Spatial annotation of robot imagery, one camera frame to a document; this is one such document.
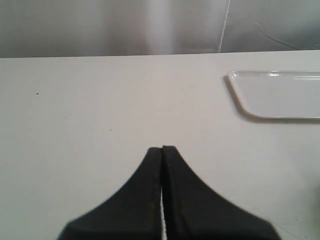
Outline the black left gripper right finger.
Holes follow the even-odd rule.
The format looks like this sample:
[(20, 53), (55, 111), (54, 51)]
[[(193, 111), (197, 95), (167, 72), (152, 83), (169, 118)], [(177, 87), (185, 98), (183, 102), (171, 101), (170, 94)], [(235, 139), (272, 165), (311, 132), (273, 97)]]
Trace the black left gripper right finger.
[(268, 221), (204, 183), (174, 146), (162, 147), (162, 200), (169, 240), (280, 239)]

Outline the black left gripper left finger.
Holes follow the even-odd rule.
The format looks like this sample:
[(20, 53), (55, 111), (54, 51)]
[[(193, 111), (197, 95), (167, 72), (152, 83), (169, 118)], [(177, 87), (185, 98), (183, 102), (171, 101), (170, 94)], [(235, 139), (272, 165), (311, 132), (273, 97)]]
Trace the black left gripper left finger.
[(162, 151), (151, 147), (130, 179), (107, 201), (70, 221), (60, 240), (160, 240)]

